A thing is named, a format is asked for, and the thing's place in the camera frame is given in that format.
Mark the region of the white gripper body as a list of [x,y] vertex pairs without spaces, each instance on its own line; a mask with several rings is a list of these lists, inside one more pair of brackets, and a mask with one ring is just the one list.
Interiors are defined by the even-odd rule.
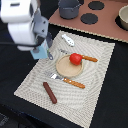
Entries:
[[40,0],[1,0],[1,20],[8,24],[8,31],[21,51],[39,45],[48,33],[48,20],[41,15]]

